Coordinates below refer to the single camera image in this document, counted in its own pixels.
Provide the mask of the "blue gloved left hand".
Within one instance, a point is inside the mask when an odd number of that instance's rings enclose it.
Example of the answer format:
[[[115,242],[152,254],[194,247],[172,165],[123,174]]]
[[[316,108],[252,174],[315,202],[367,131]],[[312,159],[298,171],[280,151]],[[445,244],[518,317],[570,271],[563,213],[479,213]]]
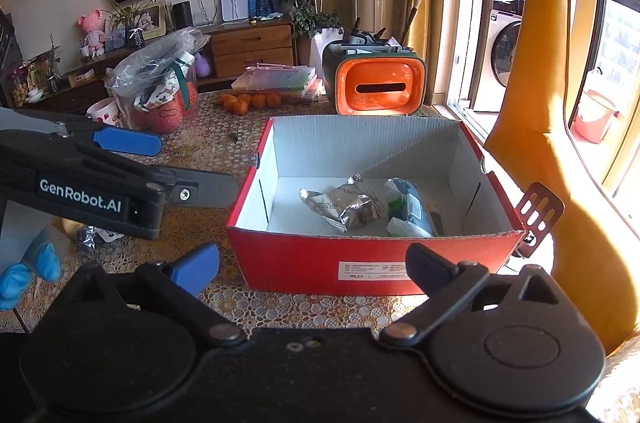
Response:
[[[12,310],[33,277],[48,282],[62,277],[68,236],[54,217],[12,201],[1,201],[1,310]]]

